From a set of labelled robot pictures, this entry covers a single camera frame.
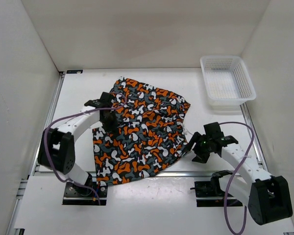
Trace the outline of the orange camouflage shorts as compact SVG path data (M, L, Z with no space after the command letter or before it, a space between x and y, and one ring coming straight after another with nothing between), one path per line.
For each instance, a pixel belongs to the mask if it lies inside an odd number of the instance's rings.
M183 96L124 77L111 93L114 106L127 102L115 111L116 132L93 129L98 182L110 186L153 177L188 153L183 121L191 105Z

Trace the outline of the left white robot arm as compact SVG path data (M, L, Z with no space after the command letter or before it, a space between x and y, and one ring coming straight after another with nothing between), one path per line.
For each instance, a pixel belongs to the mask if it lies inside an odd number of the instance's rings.
M91 174L75 163L75 142L92 125L100 122L105 133L117 130L118 122L113 104L122 94L103 92L99 99L88 100L79 113L62 117L48 126L42 134L38 164L51 169L57 178L70 182L77 192L87 196L93 191Z

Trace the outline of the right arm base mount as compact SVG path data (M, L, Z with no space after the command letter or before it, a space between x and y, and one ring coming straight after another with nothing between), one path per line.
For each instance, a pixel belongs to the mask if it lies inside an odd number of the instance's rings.
M190 190L196 194L196 206L223 207L224 191L221 190L218 180L232 173L229 170L222 170L213 173L209 181L195 181Z

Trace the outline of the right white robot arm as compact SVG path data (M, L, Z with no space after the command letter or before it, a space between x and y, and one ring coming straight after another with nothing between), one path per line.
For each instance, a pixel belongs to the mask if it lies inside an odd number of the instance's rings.
M257 159L243 150L238 140L224 135L220 123L206 124L204 130L203 135L193 134L184 151L193 151L194 162L201 164L215 153L234 167L234 171L212 174L210 190L214 195L238 199L258 225L292 217L289 185L283 176L273 176L260 168Z

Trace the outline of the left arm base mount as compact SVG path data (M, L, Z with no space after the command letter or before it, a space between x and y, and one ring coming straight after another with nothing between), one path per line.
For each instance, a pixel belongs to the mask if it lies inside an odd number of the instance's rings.
M105 206L107 203L108 186L99 182L93 182L93 189L98 194L87 188L79 188L71 182L67 182L63 194L63 205L72 206Z

